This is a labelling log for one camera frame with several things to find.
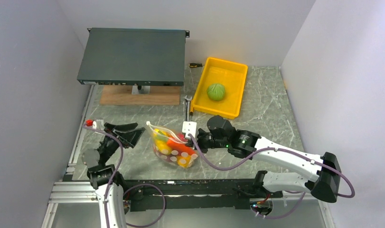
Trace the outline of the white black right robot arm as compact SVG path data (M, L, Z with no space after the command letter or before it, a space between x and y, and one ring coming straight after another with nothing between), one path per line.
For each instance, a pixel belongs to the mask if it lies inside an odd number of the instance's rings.
M197 136L188 141L199 152L226 148L242 162L257 160L288 169L288 173L258 171L252 185L256 196L278 191L305 192L328 203L335 203L340 197L342 172L335 154L311 154L279 145L257 133L236 129L219 115L208 120L207 128L199 129Z

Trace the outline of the yellow bell pepper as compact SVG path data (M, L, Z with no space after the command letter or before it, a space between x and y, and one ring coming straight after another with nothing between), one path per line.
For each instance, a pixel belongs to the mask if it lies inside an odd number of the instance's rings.
M190 155L187 157L177 156L177 164L183 168L189 168L193 164L194 160Z

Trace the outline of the orange carrot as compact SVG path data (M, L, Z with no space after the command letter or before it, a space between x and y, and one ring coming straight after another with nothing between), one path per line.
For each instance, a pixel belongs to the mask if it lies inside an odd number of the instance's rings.
M166 144L168 147L178 152L186 152L189 155L195 154L195 151L191 147L187 147L184 143L178 143L174 141L172 138L167 140Z

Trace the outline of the clear spotted zip top bag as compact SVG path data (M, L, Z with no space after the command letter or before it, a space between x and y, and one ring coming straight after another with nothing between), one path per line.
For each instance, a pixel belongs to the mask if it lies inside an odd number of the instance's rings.
M154 133L155 133L154 129L157 128L161 131L167 132L170 135L169 139L172 138L174 141L176 141L178 143L184 143L187 146L187 142L181 141L177 136L178 133L182 133L182 132L174 131L174 130L166 128L164 126L153 125L150 121L146 122L146 126L147 126L147 130L149 131L149 134L150 134L150 137L152 140L152 148L153 148L154 154L158 158L160 158L162 161L167 162L173 166L178 166L177 156L187 157L189 155L186 152L178 152L176 150L172 150L171 154L169 154L169 155L164 155L164 154L159 152L157 146L154 143ZM195 152L195 154L191 155L191 157L195 161L199 157L199 155L197 152Z

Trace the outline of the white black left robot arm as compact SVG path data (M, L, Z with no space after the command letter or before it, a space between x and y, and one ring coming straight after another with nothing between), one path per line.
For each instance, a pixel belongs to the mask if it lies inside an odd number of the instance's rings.
M104 123L100 130L93 120L86 121L82 128L104 135L97 148L89 149L81 156L98 201L101 227L125 228L123 198L129 187L118 169L124 150L136 146L145 128L139 128L137 123Z

